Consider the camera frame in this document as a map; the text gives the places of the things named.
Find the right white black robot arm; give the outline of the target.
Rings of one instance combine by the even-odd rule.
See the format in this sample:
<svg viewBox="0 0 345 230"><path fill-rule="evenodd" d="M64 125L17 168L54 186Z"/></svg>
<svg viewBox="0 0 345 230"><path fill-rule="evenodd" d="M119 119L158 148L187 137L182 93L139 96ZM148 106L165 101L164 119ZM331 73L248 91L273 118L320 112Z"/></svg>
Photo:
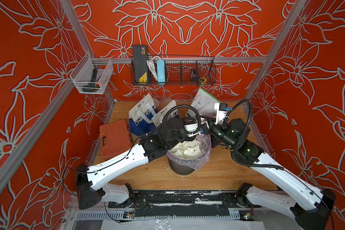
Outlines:
<svg viewBox="0 0 345 230"><path fill-rule="evenodd" d="M230 150L231 158L237 164L252 168L285 192L280 195L243 183L235 193L237 205L271 209L293 219L303 230L326 229L327 223L333 222L335 193L305 182L247 139L252 102L245 99L233 108L216 103L214 109L216 120L208 119L209 133L214 140Z"/></svg>

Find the blue white paper bag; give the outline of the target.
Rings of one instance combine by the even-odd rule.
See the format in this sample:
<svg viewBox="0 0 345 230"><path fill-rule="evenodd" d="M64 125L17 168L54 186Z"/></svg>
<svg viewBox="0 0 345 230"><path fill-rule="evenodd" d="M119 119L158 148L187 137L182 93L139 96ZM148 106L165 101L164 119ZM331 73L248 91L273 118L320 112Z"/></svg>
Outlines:
<svg viewBox="0 0 345 230"><path fill-rule="evenodd" d="M151 94L144 96L129 112L129 128L132 134L142 136L154 131L156 126L152 118L157 115L158 109Z"/></svg>
<svg viewBox="0 0 345 230"><path fill-rule="evenodd" d="M168 105L166 105L162 110L160 110L156 115L152 117L152 121L156 127L158 127L162 122L168 111L170 111L173 107L177 106L176 101L171 101ZM173 110L169 115L168 118L176 117L179 118L178 109Z"/></svg>

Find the white green paper bag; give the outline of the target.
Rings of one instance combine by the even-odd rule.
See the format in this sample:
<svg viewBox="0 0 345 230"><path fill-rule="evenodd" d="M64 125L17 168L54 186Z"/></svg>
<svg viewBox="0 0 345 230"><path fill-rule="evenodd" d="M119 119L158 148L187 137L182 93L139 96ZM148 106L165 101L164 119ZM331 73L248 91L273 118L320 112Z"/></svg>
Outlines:
<svg viewBox="0 0 345 230"><path fill-rule="evenodd" d="M217 103L221 103L221 101L216 99L201 87L199 88L190 106L195 108L200 115L206 117L216 117L217 112L214 106Z"/></svg>

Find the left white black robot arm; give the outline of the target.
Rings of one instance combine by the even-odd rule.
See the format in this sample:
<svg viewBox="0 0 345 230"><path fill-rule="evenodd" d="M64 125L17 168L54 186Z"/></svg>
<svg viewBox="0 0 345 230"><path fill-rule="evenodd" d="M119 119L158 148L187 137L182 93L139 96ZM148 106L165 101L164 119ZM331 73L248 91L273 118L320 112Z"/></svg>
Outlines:
<svg viewBox="0 0 345 230"><path fill-rule="evenodd" d="M179 108L175 106L165 114L161 124L154 131L139 136L140 142L130 150L98 165L77 166L75 172L79 209L89 209L101 201L124 203L134 196L132 187L129 184L111 185L111 180L133 168L165 156L177 144L192 141L196 135L209 130L196 109L190 105L184 107L195 113L192 127L187 127L184 119L170 116L170 113Z"/></svg>

